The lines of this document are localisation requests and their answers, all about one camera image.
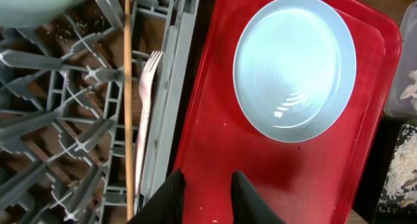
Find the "clear plastic waste bin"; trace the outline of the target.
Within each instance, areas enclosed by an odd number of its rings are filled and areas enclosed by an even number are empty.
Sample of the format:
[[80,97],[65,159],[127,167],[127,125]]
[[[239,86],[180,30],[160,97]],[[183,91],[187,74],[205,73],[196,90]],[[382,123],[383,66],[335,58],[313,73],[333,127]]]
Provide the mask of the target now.
[[402,52],[384,112],[390,117],[416,117],[416,109],[412,107],[411,98],[400,99],[408,85],[414,83],[409,72],[416,71],[416,1],[406,9],[400,26]]

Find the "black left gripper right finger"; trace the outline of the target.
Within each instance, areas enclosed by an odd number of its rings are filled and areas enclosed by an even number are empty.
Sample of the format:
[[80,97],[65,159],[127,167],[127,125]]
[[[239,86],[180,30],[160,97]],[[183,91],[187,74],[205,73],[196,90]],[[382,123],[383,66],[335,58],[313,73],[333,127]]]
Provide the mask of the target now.
[[231,179],[231,202],[234,224],[284,224],[267,205],[242,171]]

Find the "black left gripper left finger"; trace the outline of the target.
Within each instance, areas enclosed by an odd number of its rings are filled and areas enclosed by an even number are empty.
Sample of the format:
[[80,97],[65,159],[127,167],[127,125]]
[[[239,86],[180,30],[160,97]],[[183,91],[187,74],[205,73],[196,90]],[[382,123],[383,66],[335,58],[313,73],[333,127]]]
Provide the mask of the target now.
[[177,169],[126,224],[182,224],[185,187],[184,174]]

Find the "red plastic tray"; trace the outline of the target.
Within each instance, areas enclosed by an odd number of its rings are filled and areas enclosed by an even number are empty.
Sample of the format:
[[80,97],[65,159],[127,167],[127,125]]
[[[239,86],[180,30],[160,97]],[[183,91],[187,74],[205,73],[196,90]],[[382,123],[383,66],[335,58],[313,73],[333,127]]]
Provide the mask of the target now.
[[246,120],[232,82],[240,34],[270,1],[216,0],[175,162],[186,180],[185,223],[233,222],[235,171],[286,223],[344,223],[351,212],[401,55],[399,28],[357,0],[323,0],[352,33],[358,61],[352,96],[322,135],[280,143]]

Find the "light blue plate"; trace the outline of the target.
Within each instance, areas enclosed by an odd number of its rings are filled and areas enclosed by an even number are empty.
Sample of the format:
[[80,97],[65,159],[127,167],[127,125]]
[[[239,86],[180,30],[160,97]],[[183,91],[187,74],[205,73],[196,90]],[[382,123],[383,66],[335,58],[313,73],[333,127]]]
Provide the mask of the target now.
[[344,112],[356,48],[340,13],[322,0],[273,0],[246,24],[233,86],[248,122],[284,143],[313,139]]

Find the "mint green bowl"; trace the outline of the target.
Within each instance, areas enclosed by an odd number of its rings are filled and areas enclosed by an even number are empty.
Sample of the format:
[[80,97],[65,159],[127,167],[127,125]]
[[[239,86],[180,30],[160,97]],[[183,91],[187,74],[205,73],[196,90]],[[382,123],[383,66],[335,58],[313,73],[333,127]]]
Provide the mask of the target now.
[[35,27],[58,17],[76,0],[1,0],[1,27]]

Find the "pile of white rice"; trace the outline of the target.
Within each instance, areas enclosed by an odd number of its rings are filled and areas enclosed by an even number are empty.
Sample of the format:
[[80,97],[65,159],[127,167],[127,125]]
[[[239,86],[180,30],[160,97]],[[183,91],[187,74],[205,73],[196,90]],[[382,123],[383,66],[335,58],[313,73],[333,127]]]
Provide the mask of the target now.
[[379,198],[378,211],[395,214],[416,207],[416,127],[404,124]]

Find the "white plastic fork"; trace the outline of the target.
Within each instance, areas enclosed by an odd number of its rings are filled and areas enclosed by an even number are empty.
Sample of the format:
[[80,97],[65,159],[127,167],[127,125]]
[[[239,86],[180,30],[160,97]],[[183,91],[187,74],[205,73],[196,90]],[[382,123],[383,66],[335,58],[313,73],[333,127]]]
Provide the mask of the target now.
[[139,97],[142,103],[142,108],[135,152],[135,196],[139,195],[141,183],[143,160],[145,156],[145,145],[151,113],[152,83],[162,56],[162,51],[153,51],[148,61],[146,62],[146,65],[143,68],[141,77],[139,79]]

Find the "wooden chopstick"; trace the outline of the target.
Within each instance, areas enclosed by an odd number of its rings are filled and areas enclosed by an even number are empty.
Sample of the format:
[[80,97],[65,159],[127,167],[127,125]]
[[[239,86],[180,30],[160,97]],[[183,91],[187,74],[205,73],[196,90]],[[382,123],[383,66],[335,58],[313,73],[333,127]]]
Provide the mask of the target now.
[[132,34],[130,0],[124,4],[124,126],[127,221],[134,216],[134,159],[132,125]]

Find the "grey plastic dishwasher rack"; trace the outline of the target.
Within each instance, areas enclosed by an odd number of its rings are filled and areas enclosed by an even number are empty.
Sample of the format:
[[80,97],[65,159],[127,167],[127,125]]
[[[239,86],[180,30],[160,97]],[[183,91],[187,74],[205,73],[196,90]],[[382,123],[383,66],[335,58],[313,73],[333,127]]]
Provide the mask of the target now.
[[[151,53],[142,208],[163,184],[200,0],[130,0],[132,86]],[[126,217],[124,0],[76,0],[35,27],[1,27],[1,222]]]

